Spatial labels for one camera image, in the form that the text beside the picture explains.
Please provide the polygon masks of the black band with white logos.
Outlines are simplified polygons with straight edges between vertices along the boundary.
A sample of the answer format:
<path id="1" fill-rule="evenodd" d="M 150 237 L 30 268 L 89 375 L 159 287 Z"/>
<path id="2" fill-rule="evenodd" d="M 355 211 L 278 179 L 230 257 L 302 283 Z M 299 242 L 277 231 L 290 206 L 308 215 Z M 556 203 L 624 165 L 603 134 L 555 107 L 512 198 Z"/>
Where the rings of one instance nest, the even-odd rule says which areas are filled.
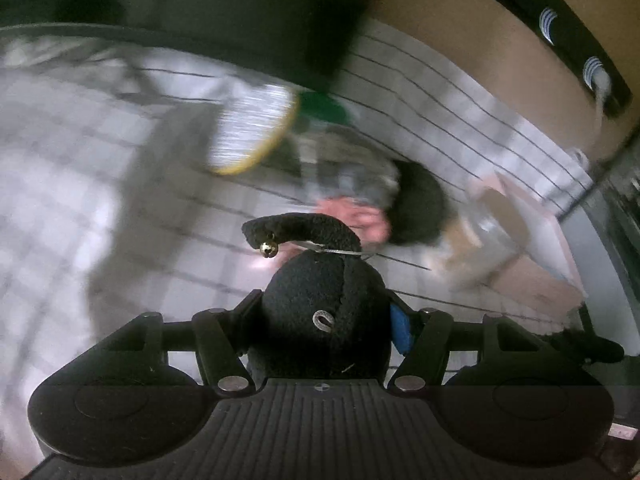
<path id="1" fill-rule="evenodd" d="M 592 96 L 596 77 L 605 74 L 604 112 L 623 113 L 632 93 L 620 71 L 586 25 L 564 0 L 496 0 L 548 44 Z"/>

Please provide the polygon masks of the black sofa edge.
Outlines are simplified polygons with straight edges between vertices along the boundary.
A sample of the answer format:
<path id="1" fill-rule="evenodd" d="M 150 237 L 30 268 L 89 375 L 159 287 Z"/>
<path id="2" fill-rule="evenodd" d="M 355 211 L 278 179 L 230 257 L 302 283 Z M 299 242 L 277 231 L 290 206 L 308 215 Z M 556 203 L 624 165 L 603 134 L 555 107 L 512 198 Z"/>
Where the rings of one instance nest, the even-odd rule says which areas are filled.
<path id="1" fill-rule="evenodd" d="M 171 48 L 326 91 L 370 1 L 1 0 L 1 31 Z"/>

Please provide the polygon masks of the black plush toy with bell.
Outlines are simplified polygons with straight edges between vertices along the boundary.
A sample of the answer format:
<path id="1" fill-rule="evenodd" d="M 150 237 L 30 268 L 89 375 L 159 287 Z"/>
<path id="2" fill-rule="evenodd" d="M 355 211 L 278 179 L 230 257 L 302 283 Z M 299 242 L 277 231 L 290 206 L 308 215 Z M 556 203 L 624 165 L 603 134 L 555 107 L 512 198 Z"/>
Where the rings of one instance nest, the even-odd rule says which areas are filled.
<path id="1" fill-rule="evenodd" d="M 289 242 L 309 245 L 274 272 L 250 316 L 254 377 L 383 380 L 392 353 L 390 300 L 355 232 L 326 214 L 294 212 L 247 221 L 242 233 L 264 256 Z"/>

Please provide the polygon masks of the brown cardboard box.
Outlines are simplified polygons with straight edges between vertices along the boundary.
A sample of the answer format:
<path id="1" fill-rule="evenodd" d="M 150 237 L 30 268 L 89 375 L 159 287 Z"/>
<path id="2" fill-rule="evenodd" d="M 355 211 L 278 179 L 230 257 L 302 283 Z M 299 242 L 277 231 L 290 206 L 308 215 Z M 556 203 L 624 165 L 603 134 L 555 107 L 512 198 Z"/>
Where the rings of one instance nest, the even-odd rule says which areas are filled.
<path id="1" fill-rule="evenodd" d="M 486 284 L 552 318 L 585 299 L 558 219 L 503 174 L 471 184 L 469 201 L 447 224 L 442 241 L 438 270 L 453 289 Z"/>

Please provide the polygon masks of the green soft object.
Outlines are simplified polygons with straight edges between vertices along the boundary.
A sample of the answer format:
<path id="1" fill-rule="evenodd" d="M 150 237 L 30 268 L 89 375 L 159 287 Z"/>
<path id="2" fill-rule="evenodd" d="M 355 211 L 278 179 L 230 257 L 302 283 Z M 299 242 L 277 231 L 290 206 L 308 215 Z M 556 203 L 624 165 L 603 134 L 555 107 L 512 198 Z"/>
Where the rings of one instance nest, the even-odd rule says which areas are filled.
<path id="1" fill-rule="evenodd" d="M 332 96 L 314 91 L 299 93 L 299 111 L 303 117 L 318 122 L 349 126 L 352 118 L 348 110 Z"/>

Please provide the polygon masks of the pink and black plush toy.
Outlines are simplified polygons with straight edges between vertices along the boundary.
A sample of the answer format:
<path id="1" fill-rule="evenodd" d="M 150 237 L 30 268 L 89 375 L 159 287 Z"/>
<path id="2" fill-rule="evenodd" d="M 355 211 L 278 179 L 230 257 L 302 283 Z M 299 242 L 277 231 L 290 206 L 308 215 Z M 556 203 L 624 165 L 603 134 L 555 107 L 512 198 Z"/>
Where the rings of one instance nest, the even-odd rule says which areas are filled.
<path id="1" fill-rule="evenodd" d="M 341 196 L 319 200 L 314 211 L 345 223 L 363 248 L 434 243 L 450 217 L 448 197 L 436 178 L 417 162 L 394 160 L 394 164 L 399 188 L 387 209 Z"/>

